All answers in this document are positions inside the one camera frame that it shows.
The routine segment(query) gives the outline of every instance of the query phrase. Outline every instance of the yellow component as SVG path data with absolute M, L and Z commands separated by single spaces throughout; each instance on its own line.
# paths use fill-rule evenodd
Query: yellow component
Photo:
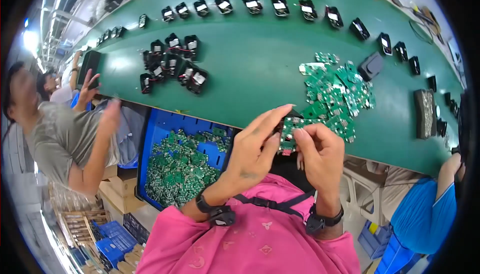
M 375 234 L 375 231 L 377 231 L 378 229 L 378 224 L 375 224 L 375 223 L 371 223 L 370 224 L 370 227 L 368 228 L 368 231 L 370 231 L 371 234 Z

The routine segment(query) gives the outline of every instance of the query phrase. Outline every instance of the black strap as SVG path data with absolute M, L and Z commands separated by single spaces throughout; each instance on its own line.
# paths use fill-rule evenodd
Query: black strap
M 297 196 L 293 199 L 290 199 L 288 201 L 282 202 L 282 203 L 277 203 L 276 201 L 273 200 L 267 200 L 263 198 L 258 198 L 258 197 L 252 197 L 248 199 L 247 197 L 243 196 L 242 194 L 238 194 L 234 198 L 237 199 L 238 201 L 242 202 L 243 204 L 251 203 L 256 206 L 262 206 L 262 207 L 268 207 L 270 209 L 275 209 L 278 211 L 282 211 L 288 214 L 294 214 L 303 219 L 303 216 L 296 210 L 291 209 L 292 206 L 299 204 L 300 202 L 308 199 L 310 196 L 315 194 L 315 190 L 310 191 L 308 193 L 301 194 L 300 196 Z

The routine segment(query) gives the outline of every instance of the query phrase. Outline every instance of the hair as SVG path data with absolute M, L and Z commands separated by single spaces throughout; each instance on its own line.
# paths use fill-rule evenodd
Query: hair
M 10 132 L 10 128 L 12 127 L 13 124 L 15 124 L 15 120 L 12 119 L 8 115 L 8 108 L 11 106 L 13 103 L 12 101 L 12 94 L 10 93 L 10 83 L 12 82 L 12 78 L 14 75 L 20 71 L 21 68 L 25 66 L 25 63 L 23 61 L 17 61 L 13 64 L 13 66 L 10 67 L 10 69 L 7 72 L 7 78 L 5 79 L 5 83 L 3 84 L 3 90 L 1 92 L 2 94 L 2 99 L 1 99 L 1 106 L 3 110 L 3 115 L 10 121 L 10 124 L 7 127 L 7 131 L 5 132 L 5 135 L 2 138 L 2 145 L 3 141 L 5 140 L 5 137 L 8 135 Z

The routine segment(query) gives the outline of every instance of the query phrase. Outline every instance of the black wristwatch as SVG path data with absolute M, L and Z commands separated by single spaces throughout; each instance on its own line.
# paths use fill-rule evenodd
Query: black wristwatch
M 307 219 L 307 225 L 305 226 L 305 230 L 307 234 L 314 235 L 317 234 L 321 229 L 325 227 L 333 227 L 340 223 L 343 217 L 343 206 L 340 205 L 339 213 L 333 217 L 325 217 L 322 215 L 317 214 L 315 203 L 310 208 L 310 216 Z

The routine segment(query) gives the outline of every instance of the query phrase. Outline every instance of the pink shirt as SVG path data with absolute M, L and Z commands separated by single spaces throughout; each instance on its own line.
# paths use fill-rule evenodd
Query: pink shirt
M 303 192 L 284 178 L 268 174 L 244 192 L 277 202 Z M 313 198 L 293 209 L 304 219 Z M 147 273 L 360 273 L 353 238 L 319 241 L 305 233 L 297 215 L 230 199 L 236 223 L 229 227 L 196 223 L 173 206 L 162 211 L 153 226 L 136 274 Z

